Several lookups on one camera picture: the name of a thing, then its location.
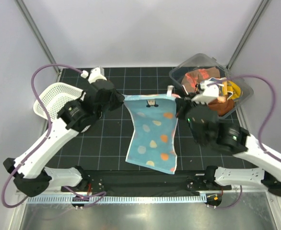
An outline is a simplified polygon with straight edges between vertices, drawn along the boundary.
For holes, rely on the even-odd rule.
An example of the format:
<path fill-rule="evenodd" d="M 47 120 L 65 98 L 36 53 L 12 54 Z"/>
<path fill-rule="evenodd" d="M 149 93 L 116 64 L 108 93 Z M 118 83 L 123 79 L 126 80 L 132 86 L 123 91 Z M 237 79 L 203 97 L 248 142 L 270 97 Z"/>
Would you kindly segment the blue polka dot towel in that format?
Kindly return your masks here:
<path fill-rule="evenodd" d="M 166 174 L 177 169 L 174 137 L 177 126 L 174 87 L 165 94 L 125 95 L 133 134 L 125 161 Z"/>

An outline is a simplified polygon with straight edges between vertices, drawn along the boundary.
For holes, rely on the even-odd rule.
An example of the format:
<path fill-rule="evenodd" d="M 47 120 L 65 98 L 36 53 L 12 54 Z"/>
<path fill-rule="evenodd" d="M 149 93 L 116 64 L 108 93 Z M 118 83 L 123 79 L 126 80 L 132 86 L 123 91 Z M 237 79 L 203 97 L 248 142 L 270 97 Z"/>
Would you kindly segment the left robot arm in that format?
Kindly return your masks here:
<path fill-rule="evenodd" d="M 24 154 L 15 159 L 7 158 L 3 163 L 7 172 L 13 175 L 17 189 L 28 197 L 64 186 L 73 187 L 78 192 L 85 191 L 90 178 L 82 167 L 53 169 L 46 164 L 106 111 L 118 109 L 124 99 L 124 95 L 108 80 L 97 80 L 85 91 L 62 82 L 47 87 L 33 109 L 45 106 L 43 114 L 51 119 L 48 130 Z"/>

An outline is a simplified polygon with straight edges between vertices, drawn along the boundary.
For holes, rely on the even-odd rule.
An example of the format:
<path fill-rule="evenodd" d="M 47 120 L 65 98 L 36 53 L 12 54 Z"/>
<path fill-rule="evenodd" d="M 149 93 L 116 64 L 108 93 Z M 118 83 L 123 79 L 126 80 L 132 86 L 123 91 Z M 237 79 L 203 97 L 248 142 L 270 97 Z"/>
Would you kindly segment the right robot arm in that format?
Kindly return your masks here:
<path fill-rule="evenodd" d="M 281 197 L 281 153 L 262 144 L 243 127 L 219 121 L 217 113 L 204 104 L 189 97 L 176 98 L 175 102 L 176 117 L 186 121 L 197 144 L 255 165 L 252 169 L 208 166 L 203 177 L 207 189 L 231 184 L 264 186 L 270 193 Z"/>

